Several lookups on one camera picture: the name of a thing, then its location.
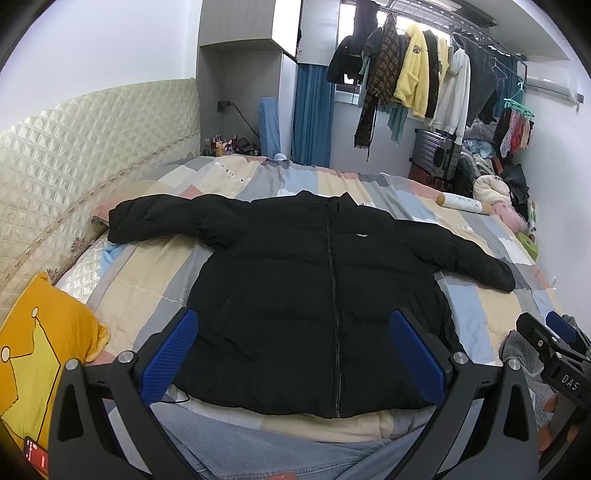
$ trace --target window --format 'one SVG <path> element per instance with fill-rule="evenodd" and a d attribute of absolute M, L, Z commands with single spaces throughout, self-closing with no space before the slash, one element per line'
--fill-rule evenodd
<path fill-rule="evenodd" d="M 348 4 L 341 4 L 340 6 L 340 13 L 339 13 L 339 45 L 343 41 L 345 37 L 349 35 L 353 35 L 353 24 L 355 23 L 355 9 L 356 5 L 348 5 Z M 387 12 L 378 12 L 378 26 L 383 27 L 384 22 L 386 21 L 386 17 L 388 16 Z M 396 21 L 396 30 L 398 31 L 399 35 L 404 35 L 406 29 L 409 25 L 417 23 L 414 20 L 411 20 L 407 17 L 397 16 Z M 440 30 L 437 30 L 429 25 L 419 24 L 421 30 L 431 30 L 436 36 L 443 37 L 447 40 L 448 44 L 451 44 L 451 37 Z M 345 83 L 348 85 L 353 85 L 353 80 L 350 79 L 345 75 Z M 338 90 L 344 91 L 351 91 L 352 87 L 343 86 L 342 88 L 337 87 Z"/>

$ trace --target black jacket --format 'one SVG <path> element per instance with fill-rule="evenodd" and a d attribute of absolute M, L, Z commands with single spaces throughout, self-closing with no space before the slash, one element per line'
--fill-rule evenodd
<path fill-rule="evenodd" d="M 476 42 L 454 34 L 453 39 L 470 58 L 470 99 L 466 125 L 471 127 L 486 101 L 496 90 L 496 76 L 492 71 L 492 57 Z"/>
<path fill-rule="evenodd" d="M 441 65 L 437 52 L 437 37 L 430 30 L 425 30 L 423 33 L 429 55 L 429 96 L 425 117 L 433 118 L 435 116 L 435 109 L 437 108 L 437 100 L 439 99 L 439 71 Z"/>
<path fill-rule="evenodd" d="M 365 41 L 378 28 L 379 5 L 371 0 L 357 0 L 355 20 L 353 20 L 353 53 L 361 55 Z"/>
<path fill-rule="evenodd" d="M 342 85 L 345 82 L 345 75 L 356 82 L 361 82 L 363 76 L 359 74 L 363 67 L 361 55 L 351 53 L 351 42 L 353 36 L 345 37 L 335 51 L 326 72 L 326 81 Z"/>
<path fill-rule="evenodd" d="M 390 340 L 392 311 L 409 308 L 458 351 L 433 272 L 515 287 L 510 268 L 475 243 L 358 206 L 348 194 L 251 203 L 154 195 L 121 203 L 109 221 L 111 242 L 182 233 L 213 248 L 188 300 L 199 335 L 174 383 L 203 401 L 262 414 L 424 407 Z"/>

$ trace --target blue gripper pad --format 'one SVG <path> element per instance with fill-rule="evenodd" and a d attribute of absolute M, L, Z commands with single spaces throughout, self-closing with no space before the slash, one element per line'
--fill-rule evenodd
<path fill-rule="evenodd" d="M 441 407 L 447 397 L 444 372 L 399 310 L 390 316 L 390 335 L 421 396 Z"/>
<path fill-rule="evenodd" d="M 145 405 L 162 400 L 197 338 L 199 331 L 197 314 L 188 309 L 179 314 L 182 318 L 178 320 L 172 332 L 143 369 L 139 396 Z"/>
<path fill-rule="evenodd" d="M 558 313 L 550 312 L 546 315 L 546 325 L 555 331 L 556 334 L 569 345 L 575 343 L 577 339 L 577 330 L 565 322 Z"/>

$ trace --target brown scarf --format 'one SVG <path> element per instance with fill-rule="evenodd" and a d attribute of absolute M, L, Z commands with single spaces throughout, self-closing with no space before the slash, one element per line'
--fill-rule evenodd
<path fill-rule="evenodd" d="M 390 103 L 400 74 L 400 44 L 396 32 L 396 18 L 388 14 L 384 23 L 384 38 L 378 58 L 369 64 L 367 93 L 355 132 L 355 146 L 369 148 L 374 133 L 374 119 L 378 102 Z"/>

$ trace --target yellow fleece jacket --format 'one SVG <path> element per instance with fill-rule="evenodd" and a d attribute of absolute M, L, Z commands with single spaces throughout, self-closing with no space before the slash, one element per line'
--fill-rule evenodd
<path fill-rule="evenodd" d="M 425 118 L 429 97 L 429 54 L 425 35 L 417 24 L 412 24 L 406 30 L 410 39 L 408 50 L 404 56 L 402 70 L 394 98 L 419 118 Z"/>

